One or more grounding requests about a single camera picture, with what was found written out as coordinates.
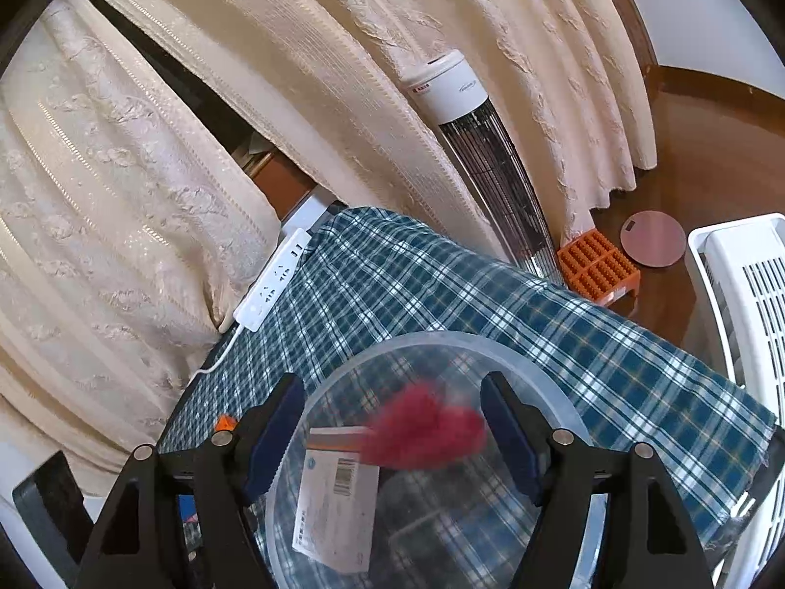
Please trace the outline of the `orange toy brick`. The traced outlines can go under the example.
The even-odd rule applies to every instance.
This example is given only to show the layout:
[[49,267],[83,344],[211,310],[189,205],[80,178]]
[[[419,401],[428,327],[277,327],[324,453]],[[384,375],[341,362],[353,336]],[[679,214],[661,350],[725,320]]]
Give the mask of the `orange toy brick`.
[[214,424],[214,431],[234,431],[237,427],[237,419],[230,415],[221,415]]

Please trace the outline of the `white medicine box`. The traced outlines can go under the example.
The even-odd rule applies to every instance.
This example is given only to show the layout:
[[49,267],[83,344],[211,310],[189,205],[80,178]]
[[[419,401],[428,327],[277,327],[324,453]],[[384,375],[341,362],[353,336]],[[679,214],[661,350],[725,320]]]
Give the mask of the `white medicine box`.
[[293,548],[340,574],[370,568],[379,468],[361,461],[365,427],[306,436]]

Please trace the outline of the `long pink foam roller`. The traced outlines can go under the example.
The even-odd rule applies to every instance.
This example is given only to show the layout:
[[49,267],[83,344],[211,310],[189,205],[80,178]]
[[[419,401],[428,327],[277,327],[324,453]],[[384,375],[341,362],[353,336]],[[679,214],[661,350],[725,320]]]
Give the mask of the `long pink foam roller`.
[[477,454],[486,441],[486,422],[478,411],[448,403],[421,381],[407,384],[374,413],[359,459],[395,471],[427,471]]

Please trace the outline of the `clear plastic bowl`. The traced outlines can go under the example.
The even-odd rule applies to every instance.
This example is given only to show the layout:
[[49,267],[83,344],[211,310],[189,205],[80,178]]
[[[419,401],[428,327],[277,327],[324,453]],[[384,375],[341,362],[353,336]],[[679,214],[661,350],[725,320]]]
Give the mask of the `clear plastic bowl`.
[[382,469],[368,568],[341,573],[323,561],[334,537],[326,509],[357,494],[358,464],[307,452],[312,432],[353,433],[410,383],[430,383],[452,404],[479,408],[492,371],[553,428],[589,432],[575,405],[543,371],[500,343],[467,332],[413,332],[338,367],[307,400],[266,496],[265,538],[281,588],[506,588],[539,517],[516,491],[495,440],[476,455],[420,471]]

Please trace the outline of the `white power strip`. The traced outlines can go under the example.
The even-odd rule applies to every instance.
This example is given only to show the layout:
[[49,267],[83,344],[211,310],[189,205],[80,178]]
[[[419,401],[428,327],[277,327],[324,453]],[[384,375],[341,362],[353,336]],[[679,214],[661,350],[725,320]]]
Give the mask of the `white power strip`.
[[263,319],[270,314],[275,302],[293,279],[311,239],[312,236],[306,230],[297,227],[280,243],[260,276],[235,308],[233,318],[238,326],[251,332],[260,329]]

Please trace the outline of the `orange foot massager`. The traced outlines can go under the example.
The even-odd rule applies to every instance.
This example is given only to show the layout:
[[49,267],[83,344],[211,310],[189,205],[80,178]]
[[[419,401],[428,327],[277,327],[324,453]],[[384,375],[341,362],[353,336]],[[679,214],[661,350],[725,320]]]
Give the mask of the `orange foot massager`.
[[567,286],[599,306],[640,294],[640,270],[596,229],[557,250],[557,263]]

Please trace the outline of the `white slatted appliance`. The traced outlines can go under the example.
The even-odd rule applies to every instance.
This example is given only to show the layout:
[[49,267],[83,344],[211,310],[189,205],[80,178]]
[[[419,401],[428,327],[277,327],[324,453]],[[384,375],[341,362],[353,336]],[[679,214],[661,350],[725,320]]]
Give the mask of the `white slatted appliance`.
[[[784,422],[784,216],[699,227],[686,240],[696,294],[690,351]],[[747,588],[784,538],[784,441],[774,440],[732,510],[736,534],[716,555],[718,585]]]

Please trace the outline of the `round pink scale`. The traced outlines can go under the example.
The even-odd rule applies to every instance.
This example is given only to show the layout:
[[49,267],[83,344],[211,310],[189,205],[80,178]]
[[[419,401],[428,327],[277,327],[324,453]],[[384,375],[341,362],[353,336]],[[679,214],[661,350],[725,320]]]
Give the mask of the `round pink scale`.
[[669,214],[643,210],[621,226],[620,243],[632,261],[646,268],[670,268],[685,253],[685,231]]

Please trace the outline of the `cream patterned curtain left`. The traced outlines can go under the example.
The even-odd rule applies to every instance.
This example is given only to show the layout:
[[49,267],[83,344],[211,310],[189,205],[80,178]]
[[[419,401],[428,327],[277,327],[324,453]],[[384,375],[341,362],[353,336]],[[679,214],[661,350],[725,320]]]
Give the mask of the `cream patterned curtain left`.
[[109,491],[158,439],[280,220],[89,0],[53,0],[1,79],[1,436]]

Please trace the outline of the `blue plaid tablecloth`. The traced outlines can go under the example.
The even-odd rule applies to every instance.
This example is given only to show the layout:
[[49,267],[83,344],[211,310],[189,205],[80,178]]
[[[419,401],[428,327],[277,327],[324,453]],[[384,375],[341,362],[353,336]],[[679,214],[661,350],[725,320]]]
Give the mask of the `blue plaid tablecloth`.
[[[575,405],[591,447],[652,445],[705,560],[781,435],[765,405],[644,328],[422,222],[368,208],[344,210],[314,234],[260,329],[233,334],[224,360],[187,387],[159,449],[198,447],[221,413],[241,420],[286,374],[302,380],[306,407],[316,387],[365,349],[429,331],[484,336],[531,360]],[[257,516],[252,531],[271,574],[267,492],[246,509]],[[569,588],[592,588],[605,504],[597,495],[589,505]]]

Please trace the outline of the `white tower heater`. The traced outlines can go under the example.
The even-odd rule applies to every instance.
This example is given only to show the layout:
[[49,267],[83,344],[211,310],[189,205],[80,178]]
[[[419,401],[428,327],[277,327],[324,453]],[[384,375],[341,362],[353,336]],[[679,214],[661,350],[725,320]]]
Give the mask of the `white tower heater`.
[[511,261],[561,285],[555,245],[522,158],[462,52],[452,49],[411,69],[402,85],[441,137]]

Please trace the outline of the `cream curtain right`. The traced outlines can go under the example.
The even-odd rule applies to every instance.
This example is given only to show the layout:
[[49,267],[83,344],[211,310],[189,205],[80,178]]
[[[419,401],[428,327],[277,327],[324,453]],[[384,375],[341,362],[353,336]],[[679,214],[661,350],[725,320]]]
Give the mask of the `cream curtain right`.
[[657,163],[612,0],[104,1],[335,197],[497,258],[510,240],[446,122],[494,105],[557,242]]

